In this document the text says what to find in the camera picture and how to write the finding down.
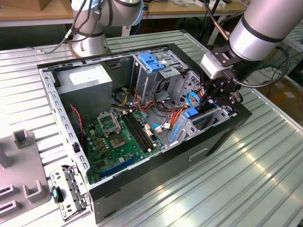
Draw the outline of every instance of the red cable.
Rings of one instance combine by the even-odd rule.
[[[77,116],[79,118],[80,127],[81,127],[81,145],[83,145],[83,137],[84,137],[84,135],[83,135],[83,126],[82,126],[82,121],[81,121],[80,113],[72,105],[70,105],[70,108],[73,109],[76,112],[76,114],[77,114]]]

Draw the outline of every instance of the motherboard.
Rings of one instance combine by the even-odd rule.
[[[156,135],[146,133],[148,125],[140,111],[136,110],[131,115],[115,116],[120,127],[119,132],[108,134],[108,126],[114,126],[113,118],[109,115],[84,126],[87,134],[88,154],[87,159],[90,169],[87,177],[90,184],[97,183],[104,177],[123,170],[140,160],[164,149]]]

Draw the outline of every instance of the ram slot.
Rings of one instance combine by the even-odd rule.
[[[131,115],[122,116],[122,119],[126,124],[126,126],[128,127],[131,134],[133,135],[134,139],[137,141],[137,143],[139,144],[139,146],[144,152],[148,151],[149,148],[153,149],[152,142],[149,140],[149,138],[144,133],[139,123],[133,116]]]

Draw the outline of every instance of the gray cylinder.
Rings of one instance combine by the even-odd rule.
[[[257,32],[283,39],[303,19],[303,0],[251,0],[244,17]]]
[[[303,19],[303,0],[252,0],[230,35],[241,58],[260,61]]]

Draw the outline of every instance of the metal workbench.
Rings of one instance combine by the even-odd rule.
[[[298,52],[303,52],[303,21],[301,21],[283,42]]]
[[[180,31],[108,39],[113,52],[165,43],[177,44],[197,63],[206,52]],[[48,55],[28,49],[0,52],[0,136],[34,131],[50,187],[49,174],[69,159],[36,65],[72,58],[67,45]],[[241,93],[253,115],[219,151],[101,226],[296,226],[303,218],[303,128],[257,91]],[[64,223],[53,199],[2,226],[50,224],[95,226],[88,210]]]

